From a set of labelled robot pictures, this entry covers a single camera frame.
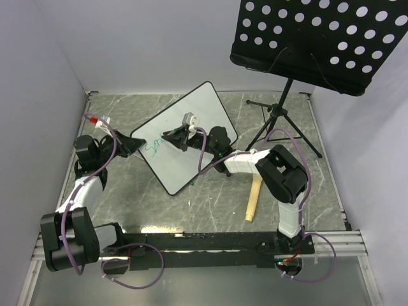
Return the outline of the white whiteboard with black frame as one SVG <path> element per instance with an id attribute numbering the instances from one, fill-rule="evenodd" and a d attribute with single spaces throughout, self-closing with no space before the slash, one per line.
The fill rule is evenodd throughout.
<path id="1" fill-rule="evenodd" d="M 212 128 L 219 126 L 225 129 L 231 144 L 238 138 L 225 107 L 209 81 L 136 127 L 131 137 L 146 141 L 140 153 L 170 196 L 176 195 L 198 175 L 203 136 L 199 131 L 190 136 L 192 129 L 187 127 L 184 118 L 187 113 L 196 117 L 193 126 L 203 128 L 208 135 Z"/>

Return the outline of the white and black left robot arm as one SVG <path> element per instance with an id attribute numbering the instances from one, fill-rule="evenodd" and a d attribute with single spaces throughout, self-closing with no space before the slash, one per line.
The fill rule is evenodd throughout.
<path id="1" fill-rule="evenodd" d="M 106 162 L 117 156 L 127 158 L 145 145 L 140 138 L 119 131 L 97 140 L 81 135 L 74 142 L 77 161 L 74 164 L 75 186 L 66 201 L 54 213 L 40 220 L 47 268 L 51 272 L 73 266 L 82 272 L 94 263 L 104 250 L 111 256 L 125 251 L 126 240 L 116 222 L 94 226 L 89 209 L 105 190 L 108 180 Z"/>

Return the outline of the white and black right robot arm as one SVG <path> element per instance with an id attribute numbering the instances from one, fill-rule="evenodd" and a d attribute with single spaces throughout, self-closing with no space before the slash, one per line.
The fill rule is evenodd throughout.
<path id="1" fill-rule="evenodd" d="M 162 139 L 185 152 L 188 148 L 200 151 L 198 172 L 211 168 L 230 176 L 234 173 L 259 175 L 279 204 L 277 229 L 279 249 L 294 253 L 304 238 L 302 210 L 311 191 L 311 175 L 307 162 L 292 136 L 289 139 L 301 160 L 283 145 L 271 149 L 233 150 L 225 127 L 216 126 L 209 132 L 202 127 L 184 124 L 162 134 Z"/>

